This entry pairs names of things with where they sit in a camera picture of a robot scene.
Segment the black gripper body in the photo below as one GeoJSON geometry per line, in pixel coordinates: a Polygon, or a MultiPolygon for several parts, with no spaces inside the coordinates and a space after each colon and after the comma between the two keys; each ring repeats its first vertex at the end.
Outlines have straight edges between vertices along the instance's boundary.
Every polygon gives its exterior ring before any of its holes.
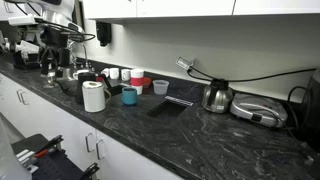
{"type": "Polygon", "coordinates": [[[44,27],[40,33],[40,40],[44,44],[41,49],[40,62],[43,67],[48,67],[53,63],[56,67],[66,67],[69,65],[68,36],[66,30],[57,27],[44,27]]]}

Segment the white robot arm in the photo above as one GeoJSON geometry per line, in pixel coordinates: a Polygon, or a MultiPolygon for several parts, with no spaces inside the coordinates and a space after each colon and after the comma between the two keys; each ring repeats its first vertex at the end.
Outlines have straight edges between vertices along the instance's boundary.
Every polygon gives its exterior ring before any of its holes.
{"type": "Polygon", "coordinates": [[[22,16],[8,18],[13,26],[33,26],[40,28],[40,40],[44,46],[40,49],[41,74],[49,73],[49,66],[54,70],[69,65],[64,57],[68,41],[83,42],[85,32],[72,21],[75,0],[4,0],[10,4],[37,4],[41,7],[40,15],[24,13],[22,16]]]}

